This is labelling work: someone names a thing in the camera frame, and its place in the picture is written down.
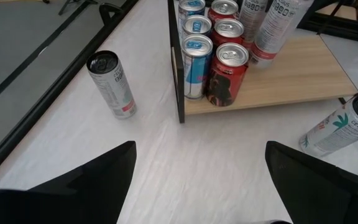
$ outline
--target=wooden tray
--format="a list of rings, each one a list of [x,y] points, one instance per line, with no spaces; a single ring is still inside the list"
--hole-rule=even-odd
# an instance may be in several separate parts
[[[249,67],[230,106],[185,100],[185,114],[201,114],[352,96],[357,89],[318,35],[288,40],[265,70]]]

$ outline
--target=white table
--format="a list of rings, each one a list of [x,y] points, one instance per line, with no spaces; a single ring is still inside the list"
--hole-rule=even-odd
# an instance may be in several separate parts
[[[179,124],[165,0],[140,0],[104,49],[121,59],[138,112],[115,119],[84,67],[0,166],[0,188],[29,189],[135,140],[119,223],[290,221],[265,144],[298,149],[298,138],[338,108],[337,99],[194,115]],[[324,160],[358,175],[358,142]]]

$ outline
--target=red can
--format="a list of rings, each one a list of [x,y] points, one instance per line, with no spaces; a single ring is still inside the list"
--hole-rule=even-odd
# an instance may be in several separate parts
[[[220,19],[235,19],[239,6],[233,0],[215,0],[212,2],[208,11],[208,19],[211,20],[212,26]]]
[[[235,19],[221,19],[215,23],[211,34],[214,49],[225,43],[241,44],[244,26]]]
[[[240,44],[222,44],[213,58],[206,97],[213,105],[233,104],[248,68],[248,51]]]

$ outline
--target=can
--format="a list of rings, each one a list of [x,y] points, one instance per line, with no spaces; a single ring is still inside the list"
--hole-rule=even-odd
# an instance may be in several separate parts
[[[211,20],[212,26],[220,19],[235,19],[239,6],[233,0],[215,0],[212,2],[208,11],[208,19]]]
[[[222,44],[213,58],[206,96],[216,106],[233,104],[248,68],[248,51],[240,44]]]
[[[200,100],[204,97],[212,48],[211,39],[200,34],[189,35],[182,42],[185,97],[189,100]]]
[[[241,44],[241,34],[244,26],[235,19],[221,19],[215,23],[211,34],[214,49],[225,43]]]
[[[207,17],[200,15],[189,16],[183,22],[182,40],[191,34],[203,34],[208,37],[211,35],[211,28],[212,23]]]
[[[358,141],[358,96],[330,114],[299,141],[302,151],[322,157]]]
[[[244,0],[239,20],[244,26],[241,36],[242,45],[249,50],[254,42],[258,28],[266,16],[266,7],[269,0]]]
[[[267,68],[292,35],[313,0],[274,0],[250,49],[250,63]]]
[[[183,22],[188,16],[205,15],[205,0],[180,0],[178,11],[179,37],[181,37]]]
[[[88,59],[86,67],[116,118],[128,118],[136,112],[135,100],[124,69],[114,52],[96,52]]]

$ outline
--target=gray floor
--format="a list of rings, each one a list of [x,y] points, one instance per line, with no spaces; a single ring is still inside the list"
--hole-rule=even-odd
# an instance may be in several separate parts
[[[0,83],[79,6],[71,4],[58,16],[62,4],[0,4]],[[102,28],[98,7],[88,6],[0,95],[0,142]]]

